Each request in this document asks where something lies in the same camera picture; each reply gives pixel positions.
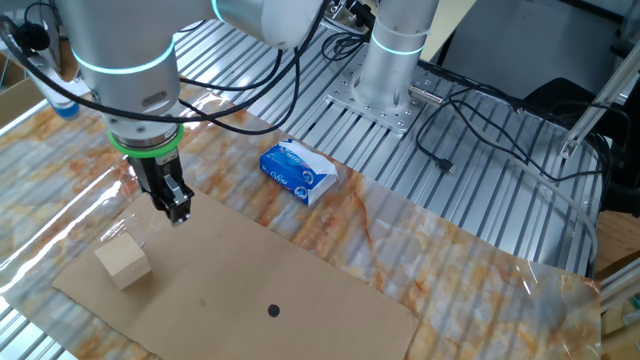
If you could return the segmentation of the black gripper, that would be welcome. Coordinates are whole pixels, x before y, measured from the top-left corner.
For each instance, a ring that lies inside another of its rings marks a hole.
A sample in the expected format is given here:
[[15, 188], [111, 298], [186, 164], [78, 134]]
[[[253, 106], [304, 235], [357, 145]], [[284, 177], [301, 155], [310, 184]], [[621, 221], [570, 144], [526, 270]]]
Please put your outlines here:
[[167, 208], [172, 224], [182, 224], [190, 218], [194, 192], [181, 182], [177, 152], [150, 158], [129, 156], [127, 161], [133, 167], [142, 191], [150, 195], [157, 210]]

